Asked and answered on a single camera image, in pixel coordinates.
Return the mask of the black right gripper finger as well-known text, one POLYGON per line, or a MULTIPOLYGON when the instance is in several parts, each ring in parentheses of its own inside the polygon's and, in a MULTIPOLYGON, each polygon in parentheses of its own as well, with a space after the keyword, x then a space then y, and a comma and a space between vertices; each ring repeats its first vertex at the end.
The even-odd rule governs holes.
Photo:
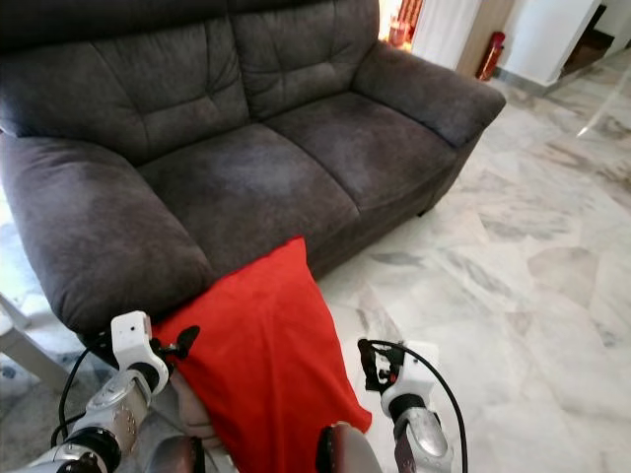
POLYGON ((359 339, 359 357, 365 375, 365 390, 383 391, 382 376, 378 365, 378 354, 375 344, 370 339, 359 339))

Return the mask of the red pillow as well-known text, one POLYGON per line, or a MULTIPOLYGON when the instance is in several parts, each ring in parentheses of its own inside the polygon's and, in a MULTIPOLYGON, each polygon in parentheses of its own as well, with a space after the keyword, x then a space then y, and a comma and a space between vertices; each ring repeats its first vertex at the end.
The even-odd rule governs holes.
POLYGON ((154 325, 159 341, 198 327, 176 368, 240 473, 315 473, 321 429, 366 432, 332 314, 297 237, 154 325))

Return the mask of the dark grey fabric sofa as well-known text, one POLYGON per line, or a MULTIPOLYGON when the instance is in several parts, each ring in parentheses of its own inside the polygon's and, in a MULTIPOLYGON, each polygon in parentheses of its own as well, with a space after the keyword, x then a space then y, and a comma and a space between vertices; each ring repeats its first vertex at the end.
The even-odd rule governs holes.
POLYGON ((60 323, 192 301, 285 240, 334 269, 455 184, 505 96, 378 0, 14 0, 1 180, 60 323))

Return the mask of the robot left leg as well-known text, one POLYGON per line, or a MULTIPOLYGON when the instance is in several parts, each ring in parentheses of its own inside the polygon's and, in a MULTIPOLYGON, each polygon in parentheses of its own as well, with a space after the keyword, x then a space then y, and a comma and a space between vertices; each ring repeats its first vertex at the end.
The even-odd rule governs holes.
POLYGON ((187 436, 159 441, 143 473, 207 473, 202 441, 187 436))

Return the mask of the white side table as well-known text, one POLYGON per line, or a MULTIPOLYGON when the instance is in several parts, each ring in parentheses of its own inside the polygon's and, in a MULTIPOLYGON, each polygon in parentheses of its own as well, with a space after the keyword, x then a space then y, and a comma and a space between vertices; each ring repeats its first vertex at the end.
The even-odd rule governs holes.
POLYGON ((0 352, 39 378, 49 390, 57 391, 68 381, 66 364, 82 344, 41 301, 35 298, 35 312, 28 315, 21 306, 0 296, 0 352))

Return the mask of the red cylindrical canister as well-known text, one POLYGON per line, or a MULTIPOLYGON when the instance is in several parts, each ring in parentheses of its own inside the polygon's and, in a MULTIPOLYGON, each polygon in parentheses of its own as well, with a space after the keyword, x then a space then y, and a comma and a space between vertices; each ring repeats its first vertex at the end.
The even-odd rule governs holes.
POLYGON ((479 68, 476 77, 478 81, 488 82, 493 77, 497 67, 499 67, 499 59, 501 58, 502 50, 505 48, 506 35, 504 32, 493 32, 488 36, 487 48, 479 68))

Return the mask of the glowing red altar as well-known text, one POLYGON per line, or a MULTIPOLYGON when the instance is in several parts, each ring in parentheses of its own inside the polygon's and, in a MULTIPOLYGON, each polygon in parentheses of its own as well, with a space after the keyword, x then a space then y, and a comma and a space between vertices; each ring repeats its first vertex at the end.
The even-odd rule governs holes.
POLYGON ((424 0, 378 0, 380 8, 379 40, 392 48, 413 49, 424 0))

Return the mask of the white door panel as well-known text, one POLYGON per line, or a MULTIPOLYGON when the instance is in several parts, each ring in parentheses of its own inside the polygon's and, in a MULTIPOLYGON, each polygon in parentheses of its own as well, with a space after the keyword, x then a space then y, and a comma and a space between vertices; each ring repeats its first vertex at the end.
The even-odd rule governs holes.
POLYGON ((481 4, 482 0, 423 0, 411 54, 455 69, 481 4))

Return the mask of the light wooden door panel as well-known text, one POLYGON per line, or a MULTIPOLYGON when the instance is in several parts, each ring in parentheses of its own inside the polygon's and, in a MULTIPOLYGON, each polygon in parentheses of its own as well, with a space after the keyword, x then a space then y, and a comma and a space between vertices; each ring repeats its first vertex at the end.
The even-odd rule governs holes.
POLYGON ((455 71, 461 76, 476 78, 482 71, 492 36, 508 26, 518 0, 476 0, 464 44, 456 61, 455 71))

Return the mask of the dark wooden staircase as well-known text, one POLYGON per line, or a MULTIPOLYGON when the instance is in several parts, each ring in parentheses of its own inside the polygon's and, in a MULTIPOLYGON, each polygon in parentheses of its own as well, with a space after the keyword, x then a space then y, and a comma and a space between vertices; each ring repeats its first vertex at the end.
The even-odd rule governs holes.
POLYGON ((596 29, 582 32, 572 53, 563 64, 562 76, 572 75, 602 59, 613 44, 613 40, 612 35, 604 34, 596 29))

